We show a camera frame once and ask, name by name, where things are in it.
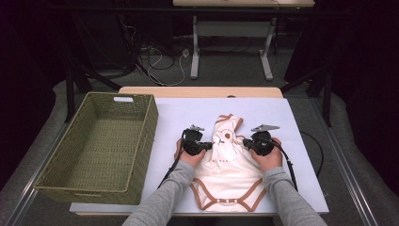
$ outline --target person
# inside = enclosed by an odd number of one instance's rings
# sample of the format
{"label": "person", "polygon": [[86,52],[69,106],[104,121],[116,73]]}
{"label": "person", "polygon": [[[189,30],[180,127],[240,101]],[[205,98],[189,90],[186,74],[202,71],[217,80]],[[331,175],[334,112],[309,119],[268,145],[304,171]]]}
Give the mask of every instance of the person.
{"label": "person", "polygon": [[[279,145],[281,142],[273,137]],[[180,150],[181,140],[176,143],[176,158]],[[282,154],[278,148],[274,148],[268,155],[257,155],[251,151],[252,158],[259,164],[263,172],[263,184],[270,194],[272,202],[276,205],[279,216],[285,226],[312,226],[326,225],[323,219],[311,208],[311,206],[294,189],[293,182],[282,168]],[[190,186],[195,168],[205,155],[202,150],[197,155],[186,152],[181,154],[175,170],[154,191],[150,197],[141,203],[137,209],[124,221],[123,226],[167,225],[173,215],[174,207],[179,202],[184,191]]]}

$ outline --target sleeve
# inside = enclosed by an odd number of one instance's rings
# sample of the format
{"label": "sleeve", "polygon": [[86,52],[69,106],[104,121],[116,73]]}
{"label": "sleeve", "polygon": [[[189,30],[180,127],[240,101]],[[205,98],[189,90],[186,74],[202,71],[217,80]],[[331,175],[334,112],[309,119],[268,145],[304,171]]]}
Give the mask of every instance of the sleeve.
{"label": "sleeve", "polygon": [[167,225],[174,207],[193,181],[194,174],[195,169],[190,164],[179,161],[164,183],[137,207],[124,221],[123,226]]}
{"label": "sleeve", "polygon": [[282,167],[263,173],[263,184],[285,226],[326,225],[323,219],[294,189],[293,182]]}

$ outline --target white table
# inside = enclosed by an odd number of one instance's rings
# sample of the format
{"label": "white table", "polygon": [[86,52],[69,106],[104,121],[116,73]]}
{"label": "white table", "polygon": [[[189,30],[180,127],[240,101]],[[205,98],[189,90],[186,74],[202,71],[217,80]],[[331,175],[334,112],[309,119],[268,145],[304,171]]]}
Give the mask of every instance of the white table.
{"label": "white table", "polygon": [[[177,97],[188,93],[208,93],[205,97]],[[264,123],[278,125],[280,129],[271,131],[271,135],[282,141],[282,147],[294,164],[295,177],[299,193],[320,214],[328,213],[328,207],[323,192],[319,186],[311,161],[299,134],[294,115],[286,99],[279,96],[280,92],[274,88],[124,88],[120,92],[129,93],[156,93],[155,101],[158,107],[159,118],[155,132],[155,141],[149,168],[143,187],[142,201],[147,199],[158,187],[168,168],[173,163],[173,154],[176,151],[176,140],[182,131],[192,124],[205,128],[202,131],[202,141],[212,139],[214,125],[221,114],[232,113],[244,119],[237,135],[250,137],[250,129]],[[209,95],[215,92],[217,98]],[[227,95],[250,97],[225,98]],[[253,97],[276,96],[273,98]],[[159,95],[172,96],[173,98],[158,97]],[[73,203],[70,211],[78,215],[124,215],[127,216],[135,210],[134,205]],[[277,211],[270,197],[265,195],[256,211],[253,213],[213,213],[201,211],[197,207],[193,192],[187,189],[179,205],[176,207],[175,216],[273,216]]]}
{"label": "white table", "polygon": [[[240,8],[311,8],[313,0],[173,0],[175,7],[240,7]],[[267,59],[267,52],[275,30],[276,18],[264,22],[226,22],[198,21],[193,17],[193,60],[191,79],[199,76],[200,49],[198,36],[223,37],[265,37],[264,48],[259,51],[263,72],[267,81],[273,80],[273,74]]]}

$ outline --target woven basket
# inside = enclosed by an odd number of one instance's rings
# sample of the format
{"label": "woven basket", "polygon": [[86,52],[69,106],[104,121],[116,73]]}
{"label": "woven basket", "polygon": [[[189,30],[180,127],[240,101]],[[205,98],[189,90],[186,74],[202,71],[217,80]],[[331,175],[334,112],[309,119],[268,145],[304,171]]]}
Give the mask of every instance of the woven basket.
{"label": "woven basket", "polygon": [[88,93],[34,188],[62,202],[139,204],[157,120],[152,95]]}

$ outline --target white onesie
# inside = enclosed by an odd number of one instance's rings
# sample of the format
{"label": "white onesie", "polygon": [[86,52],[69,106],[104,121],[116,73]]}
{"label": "white onesie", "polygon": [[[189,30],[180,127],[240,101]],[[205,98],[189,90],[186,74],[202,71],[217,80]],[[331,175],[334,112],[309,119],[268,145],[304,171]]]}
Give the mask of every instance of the white onesie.
{"label": "white onesie", "polygon": [[235,131],[243,122],[232,114],[215,123],[213,148],[196,168],[191,188],[199,209],[252,212],[266,193],[262,172]]}

